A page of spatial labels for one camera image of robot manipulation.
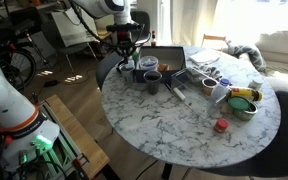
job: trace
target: round table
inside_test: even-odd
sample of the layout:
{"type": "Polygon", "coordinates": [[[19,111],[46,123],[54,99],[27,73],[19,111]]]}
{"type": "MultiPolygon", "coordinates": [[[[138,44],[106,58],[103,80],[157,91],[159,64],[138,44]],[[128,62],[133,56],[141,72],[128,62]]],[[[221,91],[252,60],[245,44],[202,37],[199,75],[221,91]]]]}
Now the round table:
{"type": "MultiPolygon", "coordinates": [[[[202,49],[183,48],[186,66],[192,66],[189,56],[202,49]]],[[[247,87],[253,78],[261,77],[250,63],[225,53],[212,66],[235,86],[247,87]]],[[[164,84],[160,84],[158,94],[150,95],[143,83],[124,85],[115,69],[105,79],[102,106],[116,132],[138,150],[169,164],[223,167],[253,157],[278,131],[279,102],[268,82],[263,81],[258,113],[248,122],[228,119],[229,127],[222,134],[213,130],[216,117],[199,118],[164,84]]]]}

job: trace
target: cup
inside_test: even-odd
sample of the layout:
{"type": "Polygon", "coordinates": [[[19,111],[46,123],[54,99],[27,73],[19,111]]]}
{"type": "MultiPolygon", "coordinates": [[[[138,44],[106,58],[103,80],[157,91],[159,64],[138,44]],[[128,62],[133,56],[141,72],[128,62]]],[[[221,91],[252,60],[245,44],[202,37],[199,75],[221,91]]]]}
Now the cup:
{"type": "Polygon", "coordinates": [[[213,79],[206,78],[202,80],[203,92],[210,96],[212,94],[213,88],[216,86],[217,82],[213,79]]]}
{"type": "Polygon", "coordinates": [[[134,69],[135,67],[127,67],[126,64],[121,64],[119,66],[121,74],[125,80],[127,86],[131,86],[134,82],[134,69]]]}
{"type": "Polygon", "coordinates": [[[152,95],[156,94],[160,86],[162,74],[158,71],[147,71],[144,73],[144,79],[148,93],[152,95]]]}

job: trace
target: sunlight on floor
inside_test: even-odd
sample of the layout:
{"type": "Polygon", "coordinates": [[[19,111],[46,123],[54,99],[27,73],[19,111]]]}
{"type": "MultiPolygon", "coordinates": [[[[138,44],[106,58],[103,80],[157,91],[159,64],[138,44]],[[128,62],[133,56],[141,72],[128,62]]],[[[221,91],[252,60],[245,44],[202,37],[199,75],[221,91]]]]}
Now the sunlight on floor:
{"type": "Polygon", "coordinates": [[[36,74],[37,76],[48,76],[50,74],[53,74],[52,71],[42,71],[41,73],[36,74]]]}
{"type": "Polygon", "coordinates": [[[74,81],[76,81],[76,80],[78,80],[78,79],[82,79],[82,78],[83,78],[83,76],[81,76],[81,75],[76,75],[76,76],[73,76],[73,77],[68,77],[68,78],[66,78],[65,82],[74,82],[74,81]]]}

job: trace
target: table leg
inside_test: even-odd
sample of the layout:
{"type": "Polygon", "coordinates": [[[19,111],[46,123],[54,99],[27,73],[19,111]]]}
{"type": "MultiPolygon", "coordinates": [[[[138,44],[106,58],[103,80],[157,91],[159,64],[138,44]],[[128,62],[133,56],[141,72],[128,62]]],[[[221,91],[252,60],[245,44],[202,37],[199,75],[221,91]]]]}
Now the table leg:
{"type": "Polygon", "coordinates": [[[172,167],[173,167],[172,164],[165,163],[162,179],[168,180],[170,178],[172,167]]]}
{"type": "Polygon", "coordinates": [[[101,173],[105,176],[106,179],[120,180],[118,175],[114,172],[114,170],[108,164],[106,164],[103,167],[103,169],[101,170],[101,173]]]}

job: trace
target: plastic bowl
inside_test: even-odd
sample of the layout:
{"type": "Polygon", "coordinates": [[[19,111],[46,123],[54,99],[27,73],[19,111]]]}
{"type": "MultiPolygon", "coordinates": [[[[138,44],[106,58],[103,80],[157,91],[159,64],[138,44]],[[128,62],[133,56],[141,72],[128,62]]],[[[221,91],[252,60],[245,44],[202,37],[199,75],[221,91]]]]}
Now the plastic bowl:
{"type": "Polygon", "coordinates": [[[141,70],[157,70],[158,59],[155,56],[144,56],[139,60],[141,70]]]}

